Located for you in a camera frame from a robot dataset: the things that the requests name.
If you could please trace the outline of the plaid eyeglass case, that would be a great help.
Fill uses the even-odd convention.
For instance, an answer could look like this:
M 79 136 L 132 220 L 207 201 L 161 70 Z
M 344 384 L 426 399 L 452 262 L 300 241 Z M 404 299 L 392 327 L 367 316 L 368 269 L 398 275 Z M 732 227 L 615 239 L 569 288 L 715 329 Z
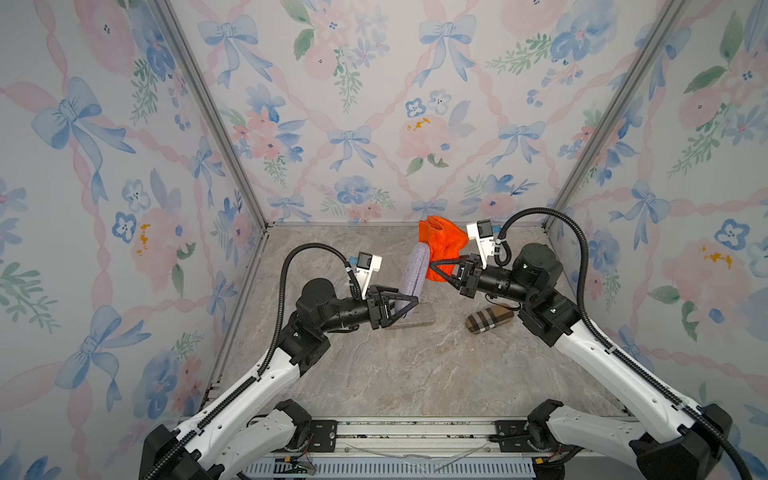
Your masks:
M 507 305 L 491 305 L 470 314 L 465 326 L 472 334 L 480 334 L 507 324 L 515 319 L 516 312 Z

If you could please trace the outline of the orange microfiber cloth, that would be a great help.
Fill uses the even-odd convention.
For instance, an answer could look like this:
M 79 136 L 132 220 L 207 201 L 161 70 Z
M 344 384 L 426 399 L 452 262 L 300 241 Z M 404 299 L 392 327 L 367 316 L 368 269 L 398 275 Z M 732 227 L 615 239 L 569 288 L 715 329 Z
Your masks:
M 434 262 L 457 258 L 469 243 L 469 237 L 450 220 L 431 215 L 419 222 L 419 241 L 429 246 L 429 262 Z

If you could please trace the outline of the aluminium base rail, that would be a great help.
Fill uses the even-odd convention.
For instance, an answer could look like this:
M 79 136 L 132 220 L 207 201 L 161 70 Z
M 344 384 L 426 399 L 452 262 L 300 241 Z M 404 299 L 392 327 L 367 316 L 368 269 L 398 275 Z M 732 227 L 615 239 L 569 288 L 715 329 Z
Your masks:
M 337 420 L 333 453 L 277 450 L 234 479 L 639 479 L 633 466 L 570 447 L 503 453 L 480 417 Z

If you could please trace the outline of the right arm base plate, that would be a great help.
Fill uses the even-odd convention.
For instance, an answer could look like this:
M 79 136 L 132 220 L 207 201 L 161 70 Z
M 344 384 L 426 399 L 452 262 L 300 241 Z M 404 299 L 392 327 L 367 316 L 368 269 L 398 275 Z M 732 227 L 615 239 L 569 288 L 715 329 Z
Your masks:
M 538 451 L 540 443 L 534 439 L 527 420 L 497 420 L 495 433 L 488 437 L 491 443 L 499 445 L 503 453 Z

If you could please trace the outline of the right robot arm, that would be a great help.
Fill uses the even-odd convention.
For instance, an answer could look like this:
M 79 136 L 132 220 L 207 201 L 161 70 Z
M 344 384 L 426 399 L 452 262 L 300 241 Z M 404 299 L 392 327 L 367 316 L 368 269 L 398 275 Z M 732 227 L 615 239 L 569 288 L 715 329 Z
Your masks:
M 750 478 L 728 440 L 730 415 L 678 393 L 606 337 L 582 307 L 557 291 L 563 266 L 548 246 L 524 246 L 510 268 L 476 254 L 435 261 L 430 268 L 463 296 L 481 292 L 518 303 L 517 316 L 531 334 L 581 365 L 633 416 L 619 421 L 546 400 L 527 418 L 532 447 L 591 450 L 635 467 L 647 479 L 705 479 L 728 456 L 739 475 Z

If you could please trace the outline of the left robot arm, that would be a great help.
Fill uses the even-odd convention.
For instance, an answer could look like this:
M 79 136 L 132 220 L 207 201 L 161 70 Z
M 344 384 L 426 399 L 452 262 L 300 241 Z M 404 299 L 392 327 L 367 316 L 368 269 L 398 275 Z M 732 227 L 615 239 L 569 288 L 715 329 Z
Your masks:
M 277 398 L 327 352 L 331 333 L 368 324 L 388 328 L 419 302 L 421 286 L 372 285 L 365 297 L 339 298 L 332 283 L 316 278 L 302 289 L 281 329 L 273 355 L 262 357 L 237 384 L 174 430 L 155 428 L 145 439 L 142 479 L 234 479 L 277 450 L 309 443 L 311 415 L 293 400 Z

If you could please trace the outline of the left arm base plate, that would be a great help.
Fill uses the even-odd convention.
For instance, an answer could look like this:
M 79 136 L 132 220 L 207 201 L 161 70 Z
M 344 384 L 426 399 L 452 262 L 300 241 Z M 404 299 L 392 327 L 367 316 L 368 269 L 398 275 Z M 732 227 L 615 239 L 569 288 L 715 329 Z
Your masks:
M 296 427 L 285 446 L 289 452 L 333 453 L 336 449 L 337 420 L 310 420 Z

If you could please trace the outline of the purple eyeglass case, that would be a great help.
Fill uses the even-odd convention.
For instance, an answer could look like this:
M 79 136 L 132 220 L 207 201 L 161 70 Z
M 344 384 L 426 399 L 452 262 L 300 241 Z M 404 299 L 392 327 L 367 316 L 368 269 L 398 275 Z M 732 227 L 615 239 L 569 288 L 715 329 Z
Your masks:
M 401 278 L 398 288 L 400 294 L 414 296 L 420 300 L 429 270 L 430 255 L 431 251 L 427 243 L 419 242 L 416 244 Z

